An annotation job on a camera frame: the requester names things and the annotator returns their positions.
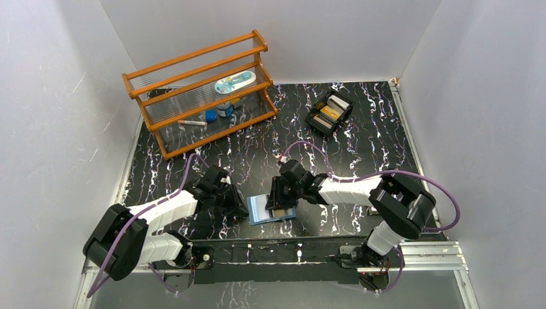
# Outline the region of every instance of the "marker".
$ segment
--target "marker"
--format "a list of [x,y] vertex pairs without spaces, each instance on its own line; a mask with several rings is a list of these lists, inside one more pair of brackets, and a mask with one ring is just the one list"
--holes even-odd
[[179,124],[194,124],[196,126],[206,126],[207,123],[204,121],[192,121],[192,120],[179,120]]

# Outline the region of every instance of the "wooden shelf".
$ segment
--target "wooden shelf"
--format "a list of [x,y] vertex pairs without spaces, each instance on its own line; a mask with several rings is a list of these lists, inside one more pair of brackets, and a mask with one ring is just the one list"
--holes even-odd
[[[261,63],[259,53],[263,51],[267,51],[267,43],[257,30],[253,30],[252,33],[122,75],[127,93],[138,102],[146,126],[157,137],[164,157],[172,158],[277,115],[277,109],[266,92],[266,88],[273,85],[273,80]],[[216,92],[214,85],[218,80],[241,71],[254,72],[256,80],[226,95]],[[164,87],[175,89],[143,100],[148,92]],[[202,118],[205,110],[215,109],[219,104],[240,97],[244,97],[245,106],[241,111],[236,111],[231,119],[219,117],[206,128],[181,126],[177,122]],[[188,144],[190,138],[181,135],[181,131],[188,133],[188,136],[201,137]],[[178,132],[176,136],[181,139],[173,140],[171,132]]]

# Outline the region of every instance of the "mesh shelf panel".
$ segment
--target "mesh shelf panel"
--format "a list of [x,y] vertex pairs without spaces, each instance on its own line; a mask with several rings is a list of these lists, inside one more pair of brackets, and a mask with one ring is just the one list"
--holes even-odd
[[250,39],[237,42],[230,46],[226,46],[218,50],[210,51],[209,53],[199,55],[192,59],[188,59],[186,61],[173,64],[172,66],[168,66],[166,68],[162,68],[157,71],[153,71],[153,72],[144,74],[142,76],[135,77],[133,79],[130,79],[129,83],[131,84],[131,87],[133,89],[142,88],[142,87],[151,85],[155,82],[159,82],[161,80],[165,80],[170,77],[179,75],[183,72],[191,71],[193,69],[206,66],[212,62],[222,60],[227,57],[230,57],[238,53],[242,53],[247,50],[251,50],[253,48],[260,47],[260,46],[261,45],[259,41],[257,40],[257,38],[252,37]]
[[[228,95],[239,93],[241,91],[244,91],[245,89],[257,86],[258,84],[262,84],[268,81],[265,72],[261,69],[260,66],[250,68],[248,69],[248,71],[252,71],[256,74],[256,80],[249,85],[238,89],[237,91],[229,93]],[[198,108],[205,104],[226,97],[227,95],[222,95],[214,90],[215,83],[216,81],[213,81],[208,84],[204,84],[199,88],[186,91],[179,95],[175,95],[165,100],[161,100],[155,104],[146,106],[146,111],[148,112],[151,122],[150,124],[156,124],[160,121],[178,116],[194,108]]]
[[[230,118],[217,116],[216,121],[206,127],[178,123],[161,127],[158,131],[165,145],[165,149],[168,153],[172,153],[182,147],[199,142],[204,138],[225,131],[230,127],[237,126],[238,124],[242,124],[271,111],[269,105],[258,93],[251,93],[241,97],[241,101],[242,107],[234,111]],[[205,117],[202,113],[189,117],[187,120],[205,121]]]

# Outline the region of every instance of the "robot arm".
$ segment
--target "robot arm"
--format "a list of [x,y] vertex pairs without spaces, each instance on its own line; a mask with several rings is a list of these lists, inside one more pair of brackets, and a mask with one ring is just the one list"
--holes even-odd
[[339,254],[343,267],[380,265],[393,247],[406,239],[419,238],[436,204],[428,191],[400,174],[340,182],[326,174],[314,176],[296,160],[283,163],[279,171],[281,176],[273,180],[268,209],[293,207],[298,198],[314,204],[354,203],[377,209],[384,221],[361,248]]
[[155,201],[127,208],[120,204],[111,206],[86,242],[84,255],[101,266],[127,221],[154,204],[156,207],[130,224],[115,247],[105,269],[115,281],[125,278],[137,265],[163,260],[180,267],[189,264],[191,242],[175,232],[152,236],[162,227],[207,207],[216,207],[222,215],[248,214],[228,172],[212,165],[199,180]]

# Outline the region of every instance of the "wooden frame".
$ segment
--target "wooden frame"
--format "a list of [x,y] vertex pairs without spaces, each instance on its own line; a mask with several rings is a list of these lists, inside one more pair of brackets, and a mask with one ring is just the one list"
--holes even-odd
[[[196,57],[199,57],[201,55],[205,55],[207,53],[221,50],[222,48],[232,46],[234,44],[238,44],[240,42],[246,41],[246,40],[253,40],[252,41],[252,47],[240,51],[238,50],[234,54],[228,55],[228,57],[222,57],[222,59],[213,61],[211,63],[208,63],[206,65],[200,66],[198,68],[193,68],[189,71],[180,72],[179,74],[176,74],[174,76],[162,78],[161,80],[153,80],[137,89],[133,86],[131,83],[131,79],[135,79],[137,77],[143,77],[144,75],[157,72],[159,70],[162,70],[164,68],[171,67],[175,64],[179,64],[183,61],[187,61],[189,59],[194,59]],[[124,81],[124,85],[127,90],[127,94],[132,99],[135,99],[138,103],[138,106],[144,116],[144,122],[146,123],[146,127],[150,132],[152,132],[156,139],[158,140],[161,152],[163,156],[166,159],[172,158],[174,156],[180,155],[182,153],[185,153],[186,151],[189,151],[191,149],[194,149],[196,147],[200,147],[201,145],[207,144],[209,142],[212,142],[213,140],[216,140],[218,138],[221,138],[223,136],[226,136],[228,134],[231,134],[233,132],[239,131],[240,129],[243,129],[245,127],[251,126],[252,124],[255,124],[257,122],[260,122],[262,120],[265,120],[267,118],[273,117],[278,114],[278,110],[273,105],[273,102],[269,98],[269,95],[267,94],[266,88],[273,85],[273,80],[271,78],[271,75],[269,75],[269,72],[263,67],[263,64],[261,63],[261,57],[260,52],[266,52],[268,50],[267,43],[265,42],[264,38],[261,36],[261,34],[257,30],[253,30],[251,33],[241,35],[239,37],[233,38],[231,40],[218,43],[212,46],[209,46],[207,48],[203,48],[201,50],[194,51],[192,53],[188,53],[186,55],[182,55],[176,58],[173,58],[168,61],[164,61],[158,64],[155,64],[153,66],[150,66],[148,68],[144,68],[138,71],[135,71],[133,73],[129,74],[122,74],[122,78]],[[153,91],[155,89],[165,87],[167,85],[170,85],[174,82],[178,82],[179,80],[187,79],[189,77],[195,76],[197,74],[209,71],[211,69],[215,68],[221,68],[224,64],[228,64],[230,62],[234,62],[236,60],[243,59],[245,57],[253,56],[254,61],[244,64],[242,66],[238,66],[237,68],[233,68],[230,70],[225,70],[223,73],[215,74],[213,76],[210,76],[206,79],[199,80],[198,82],[193,82],[192,84],[179,87],[176,90],[170,91],[168,93],[164,93],[162,95],[159,95],[154,98],[150,98],[148,100],[141,100],[139,95],[148,93],[150,91]],[[233,75],[237,72],[245,71],[254,68],[254,71],[256,72],[256,75],[260,75],[260,80],[265,80],[263,82],[258,82],[258,79],[256,79],[256,82],[252,86],[243,87],[238,91],[235,91],[233,94],[225,95],[222,97],[216,97],[216,100],[213,100],[212,102],[198,102],[197,106],[195,108],[183,110],[178,115],[172,115],[167,119],[152,119],[150,117],[150,114],[147,111],[147,107],[151,106],[153,104],[161,104],[162,102],[166,102],[165,100],[169,98],[175,99],[176,96],[183,95],[185,93],[188,93],[188,91],[199,89],[200,87],[203,87],[203,90],[206,89],[207,85],[210,85],[213,82],[216,82],[219,79],[228,77],[230,75]],[[253,92],[258,92],[260,97],[267,103],[267,106],[269,107],[270,111],[268,113],[265,113],[263,115],[260,115],[258,117],[252,118],[246,122],[243,122],[241,124],[238,124],[237,126],[230,127],[229,129],[220,131],[218,133],[215,133],[211,136],[208,136],[207,138],[204,138],[202,140],[199,140],[198,142],[195,142],[193,144],[189,144],[187,146],[184,146],[176,151],[171,151],[170,153],[167,152],[164,142],[161,138],[161,134],[159,133],[159,129],[168,125],[171,125],[179,120],[185,119],[187,117],[191,117],[195,114],[201,113],[202,111],[205,111],[207,109],[214,108],[215,106],[222,104],[224,102],[233,100],[235,98],[240,98],[242,96],[251,94]]]

